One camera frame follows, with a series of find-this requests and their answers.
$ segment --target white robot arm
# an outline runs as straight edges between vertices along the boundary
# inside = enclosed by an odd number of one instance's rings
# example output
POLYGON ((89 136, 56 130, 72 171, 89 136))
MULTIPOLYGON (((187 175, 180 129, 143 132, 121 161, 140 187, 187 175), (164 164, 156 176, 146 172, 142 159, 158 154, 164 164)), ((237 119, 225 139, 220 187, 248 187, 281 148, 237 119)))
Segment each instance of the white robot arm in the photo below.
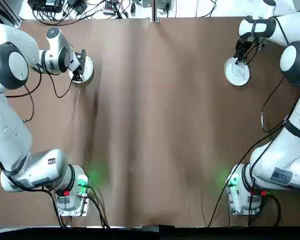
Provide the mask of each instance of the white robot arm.
MULTIPOLYGON (((300 40, 284 50, 280 68, 291 84, 300 84, 300 40)), ((257 214, 264 190, 300 190, 300 97, 278 136, 256 148, 249 163, 234 166, 226 181, 234 215, 257 214)))
POLYGON ((91 79, 94 65, 84 49, 76 53, 64 33, 52 27, 46 33, 50 50, 40 50, 36 67, 41 73, 58 75, 69 69, 69 76, 75 83, 85 83, 91 79))
POLYGON ((274 0, 261 0, 253 16, 241 21, 235 54, 224 66, 225 76, 233 85, 243 86, 248 82, 250 71, 246 59, 253 48, 261 50, 267 42, 286 47, 300 40, 300 12, 274 16, 275 9, 274 0))
POLYGON ((0 24, 1 185, 8 192, 21 192, 18 186, 26 189, 45 186, 55 191, 62 216, 85 216, 89 201, 79 193, 86 191, 82 185, 89 185, 89 180, 83 169, 68 164, 61 149, 30 153, 31 133, 4 95, 5 91, 20 88, 27 82, 29 68, 35 67, 38 60, 39 47, 31 36, 0 24))

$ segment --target black cable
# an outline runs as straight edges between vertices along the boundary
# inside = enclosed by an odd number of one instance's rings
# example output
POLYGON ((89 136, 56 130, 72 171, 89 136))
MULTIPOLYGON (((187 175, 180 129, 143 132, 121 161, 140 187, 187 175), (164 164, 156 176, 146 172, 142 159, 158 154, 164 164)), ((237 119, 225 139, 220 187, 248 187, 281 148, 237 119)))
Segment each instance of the black cable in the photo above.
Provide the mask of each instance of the black cable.
POLYGON ((229 207, 229 199, 228 199, 228 192, 226 191, 226 205, 228 207, 228 224, 229 224, 229 228, 231 228, 231 222, 230 222, 230 207, 229 207))
POLYGON ((28 92, 28 94, 30 96, 31 104, 32 104, 32 114, 31 114, 31 117, 29 119, 24 119, 23 120, 24 123, 28 123, 28 122, 30 122, 34 118, 34 115, 35 115, 35 103, 34 103, 34 99, 32 98, 31 93, 30 93, 29 89, 27 88, 27 86, 24 85, 24 87, 25 87, 26 91, 28 92))
POLYGON ((245 55, 244 60, 243 60, 243 63, 244 63, 245 65, 248 65, 249 63, 251 63, 251 61, 255 58, 255 56, 257 55, 257 52, 258 52, 258 46, 259 46, 258 43, 255 44, 255 45, 247 52, 247 54, 245 55), (252 51, 254 48, 255 48, 255 51, 254 51, 254 54, 253 54, 252 58, 251 58, 248 62, 246 62, 249 53, 251 53, 251 51, 252 51))
POLYGON ((277 86, 273 89, 273 91, 271 92, 271 94, 268 96, 268 98, 265 100, 263 106, 262 106, 262 110, 261 110, 261 128, 262 128, 262 131, 264 133, 269 133, 271 132, 273 129, 276 129, 279 125, 282 124, 282 121, 279 122, 278 125, 276 125, 274 128, 270 129, 270 130, 265 130, 265 107, 267 105, 267 102, 269 101, 269 99, 271 98, 271 96, 275 93, 275 91, 278 89, 278 87, 282 84, 282 82, 284 81, 285 77, 283 77, 280 82, 277 84, 277 86))
POLYGON ((91 189, 93 191, 93 194, 95 196, 95 199, 97 200, 97 202, 101 205, 101 208, 102 208, 102 213, 103 213, 103 216, 104 216, 104 219, 106 220, 106 222, 108 222, 108 219, 107 219, 107 215, 106 215, 106 207, 105 207, 105 200, 104 200, 104 197, 102 196, 100 190, 98 188, 97 191, 98 193, 100 194, 101 196, 101 201, 100 199, 98 198, 98 195, 96 194, 96 191, 91 187, 91 186, 87 186, 87 188, 91 189))
POLYGON ((273 227, 278 227, 279 226, 279 223, 281 221, 281 214, 282 214, 282 211, 281 211, 281 205, 280 205, 280 202, 279 200, 272 194, 270 194, 268 196, 268 198, 271 198, 275 201, 275 204, 276 204, 276 207, 277 207, 277 214, 276 214, 276 219, 275 219, 275 222, 273 224, 273 227))
POLYGON ((70 90, 70 88, 71 88, 71 85, 72 85, 72 79, 70 80, 69 87, 68 87, 68 89, 65 91, 65 93, 64 93, 63 95, 59 96, 59 95, 57 94, 55 82, 54 82, 54 80, 53 80, 51 74, 48 73, 48 75, 49 75, 49 77, 50 77, 50 79, 51 79, 51 82, 52 82, 52 85, 53 85, 53 90, 54 90, 55 96, 56 96, 58 99, 63 98, 63 97, 69 92, 69 90, 70 90))
POLYGON ((250 193, 250 200, 249 200, 249 209, 248 209, 248 228, 250 228, 251 225, 251 220, 252 220, 252 214, 251 214, 251 205, 252 205, 252 198, 253 198, 253 192, 255 190, 255 183, 256 183, 256 179, 253 178, 253 183, 252 183, 252 190, 250 193))
POLYGON ((216 205, 215 205, 215 207, 214 207, 214 210, 213 210, 213 213, 212 213, 210 222, 209 222, 209 224, 208 224, 207 227, 210 227, 210 225, 211 225, 211 223, 212 223, 212 220, 214 219, 214 216, 215 216, 215 214, 216 214, 216 210, 217 210, 217 207, 218 207, 218 205, 219 205, 219 202, 220 202, 220 199, 221 199, 221 197, 222 197, 222 194, 224 193, 224 191, 225 191, 226 187, 228 186, 228 183, 229 183, 229 181, 230 181, 232 175, 235 173, 235 171, 237 170, 237 168, 239 167, 239 165, 242 163, 242 161, 246 158, 246 156, 248 155, 248 153, 249 153, 256 145, 258 145, 259 143, 261 143, 263 140, 267 139, 269 136, 271 136, 272 134, 274 134, 274 133, 277 132, 278 130, 279 130, 279 128, 278 128, 278 129, 275 129, 274 131, 270 132, 269 134, 267 134, 266 136, 264 136, 263 138, 261 138, 260 140, 258 140, 257 142, 255 142, 255 143, 248 149, 248 151, 246 151, 246 153, 243 155, 243 157, 241 158, 241 160, 238 162, 237 166, 234 168, 234 170, 233 170, 232 173, 230 174, 230 177, 228 178, 228 181, 225 183, 225 185, 224 185, 224 187, 223 187, 223 189, 222 189, 222 191, 221 191, 221 193, 220 193, 220 195, 219 195, 219 198, 218 198, 218 200, 217 200, 217 202, 216 202, 216 205))
POLYGON ((88 198, 93 202, 93 204, 95 205, 95 207, 97 208, 98 212, 99 212, 99 215, 100 215, 100 221, 101 221, 101 224, 103 223, 104 226, 109 229, 110 226, 109 224, 106 222, 104 216, 102 215, 102 212, 101 212, 101 209, 99 207, 99 204, 93 199, 93 197, 91 196, 88 196, 88 198))
POLYGON ((214 0, 214 1, 213 1, 213 0, 210 0, 210 2, 213 3, 213 7, 212 7, 211 11, 210 11, 208 14, 201 16, 200 18, 204 18, 204 17, 206 17, 206 16, 211 17, 213 11, 214 11, 215 8, 217 7, 217 0, 214 0))
POLYGON ((199 4, 199 0, 196 0, 196 8, 195 8, 195 18, 197 17, 198 14, 198 4, 199 4))
POLYGON ((174 18, 176 19, 177 18, 177 0, 175 0, 175 16, 174 18))
POLYGON ((280 28, 280 30, 281 30, 281 32, 282 32, 282 35, 283 35, 284 40, 285 40, 285 42, 286 42, 286 45, 288 46, 288 45, 289 45, 289 41, 288 41, 288 38, 287 38, 287 36, 286 36, 286 33, 285 33, 284 29, 283 29, 282 26, 281 26, 281 23, 280 23, 279 19, 278 19, 276 16, 271 16, 271 17, 269 17, 269 19, 275 19, 275 20, 276 20, 276 22, 278 23, 279 28, 280 28))
POLYGON ((31 91, 29 91, 29 92, 27 92, 25 94, 21 94, 21 95, 8 95, 8 96, 6 96, 6 98, 11 98, 11 99, 13 99, 13 98, 21 98, 21 97, 25 97, 25 96, 28 96, 28 95, 34 93, 39 88, 39 86, 41 84, 42 72, 40 71, 40 69, 39 69, 39 74, 40 74, 39 82, 38 82, 37 86, 33 90, 31 90, 31 91))

